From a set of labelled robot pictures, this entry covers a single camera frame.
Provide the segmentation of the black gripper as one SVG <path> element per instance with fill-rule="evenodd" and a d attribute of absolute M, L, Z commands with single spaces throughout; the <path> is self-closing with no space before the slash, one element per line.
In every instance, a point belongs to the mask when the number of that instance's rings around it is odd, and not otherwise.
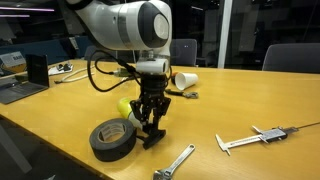
<path fill-rule="evenodd" d="M 145 124 L 143 126 L 143 131 L 147 134 L 143 143 L 145 150 L 166 135 L 166 131 L 159 128 L 159 122 L 171 102 L 171 99 L 164 95 L 167 85 L 165 75 L 142 74 L 139 98 L 130 102 L 135 118 L 141 124 Z M 153 114 L 153 124 L 148 123 L 150 114 Z"/>

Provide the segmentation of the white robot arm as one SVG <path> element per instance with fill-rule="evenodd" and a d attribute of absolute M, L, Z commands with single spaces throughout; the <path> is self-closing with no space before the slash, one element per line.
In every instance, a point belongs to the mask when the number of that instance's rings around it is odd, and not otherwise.
<path fill-rule="evenodd" d="M 74 11 L 86 33 L 101 49 L 136 50 L 140 53 L 134 67 L 126 69 L 140 82 L 139 98 L 130 102 L 135 118 L 146 134 L 148 149 L 166 134 L 158 128 L 171 99 L 164 95 L 170 70 L 172 14 L 162 0 L 113 4 L 107 0 L 64 0 Z"/>

